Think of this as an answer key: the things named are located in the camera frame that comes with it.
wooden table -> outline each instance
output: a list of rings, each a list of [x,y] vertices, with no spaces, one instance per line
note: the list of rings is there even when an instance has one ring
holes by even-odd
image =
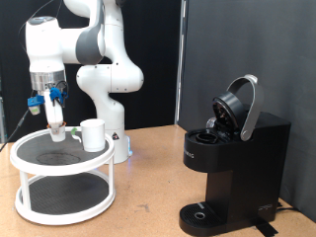
[[[206,174],[192,171],[183,163],[185,131],[169,125],[126,133],[131,138],[133,155],[115,165],[114,203],[99,216],[69,226],[33,224],[17,213],[14,201],[20,178],[10,163],[9,144],[0,153],[0,236],[188,236],[179,227],[179,211],[204,200]],[[279,232],[278,237],[316,236],[315,223],[299,212],[280,212],[272,226]],[[263,235],[252,227],[221,236]]]

dark background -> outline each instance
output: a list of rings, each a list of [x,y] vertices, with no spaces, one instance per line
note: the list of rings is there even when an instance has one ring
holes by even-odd
[[[190,0],[179,125],[205,127],[212,100],[245,74],[264,112],[292,123],[280,197],[316,221],[316,1]],[[251,88],[239,94],[250,104]]]
[[[48,0],[0,1],[0,73],[8,135],[27,110],[32,92],[29,59],[19,45],[21,25]],[[55,16],[59,0],[37,16]],[[128,0],[122,7],[124,40],[130,59],[143,71],[144,85],[138,92],[111,94],[125,107],[125,128],[160,126],[174,123],[181,0]],[[88,26],[89,20],[72,14],[62,3],[58,17],[62,29]],[[25,44],[25,30],[21,40]],[[76,83],[81,65],[66,65],[70,96],[63,110],[68,125],[96,117],[95,106]],[[45,114],[28,115],[12,141],[46,127]]]

black coffee maker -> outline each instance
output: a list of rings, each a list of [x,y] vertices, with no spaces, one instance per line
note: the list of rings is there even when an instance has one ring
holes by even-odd
[[[235,96],[246,83],[254,90],[249,110]],[[185,165],[207,173],[205,201],[180,211],[186,233],[213,236],[253,225],[262,230],[275,220],[290,123],[262,113],[263,102],[255,76],[238,78],[214,98],[211,127],[186,134]]]

coffee maker lid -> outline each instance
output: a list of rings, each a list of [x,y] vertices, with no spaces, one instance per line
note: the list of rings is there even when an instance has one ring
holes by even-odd
[[[251,83],[254,91],[253,102],[248,114],[243,104],[235,96],[246,83]],[[220,123],[225,124],[232,130],[240,131],[240,138],[247,141],[255,129],[264,103],[264,97],[264,90],[259,84],[258,78],[248,74],[234,80],[224,94],[214,98],[213,109]]]

two-tier stand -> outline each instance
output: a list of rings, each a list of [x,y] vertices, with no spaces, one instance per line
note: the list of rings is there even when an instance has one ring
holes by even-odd
[[[18,140],[11,163],[20,170],[21,187],[15,205],[32,222],[65,225],[90,219],[106,210],[116,196],[114,142],[106,135],[101,152],[84,151],[66,127],[66,139],[53,142],[48,129]],[[78,127],[76,135],[81,136]],[[109,163],[109,175],[97,170]],[[28,174],[35,176],[28,179]]]

